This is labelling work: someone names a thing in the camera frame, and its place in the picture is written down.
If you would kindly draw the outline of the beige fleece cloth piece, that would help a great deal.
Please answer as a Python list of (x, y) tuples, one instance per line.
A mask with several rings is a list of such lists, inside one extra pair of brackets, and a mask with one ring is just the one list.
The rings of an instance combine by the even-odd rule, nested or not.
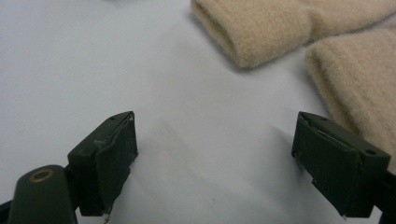
[(386, 151), (396, 174), (396, 25), (320, 40), (305, 62), (333, 120)]

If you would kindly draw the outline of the beige knit glove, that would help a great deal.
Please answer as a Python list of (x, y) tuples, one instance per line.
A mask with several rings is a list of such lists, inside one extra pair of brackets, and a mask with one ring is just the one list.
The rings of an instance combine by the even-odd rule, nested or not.
[(396, 0), (191, 0), (191, 9), (237, 66), (252, 68), (382, 21)]

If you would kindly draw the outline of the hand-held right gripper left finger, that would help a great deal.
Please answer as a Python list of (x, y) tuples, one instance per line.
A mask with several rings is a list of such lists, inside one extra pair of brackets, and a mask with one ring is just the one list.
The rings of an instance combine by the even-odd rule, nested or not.
[(120, 196), (138, 155), (134, 112), (111, 116), (67, 155), (78, 180), (78, 208), (86, 217), (108, 213)]

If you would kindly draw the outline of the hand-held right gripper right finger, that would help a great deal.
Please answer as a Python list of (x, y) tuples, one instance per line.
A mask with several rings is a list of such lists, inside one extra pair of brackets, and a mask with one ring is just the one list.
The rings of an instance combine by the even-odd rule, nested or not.
[(291, 155), (343, 217), (391, 217), (390, 155), (321, 116), (298, 114)]

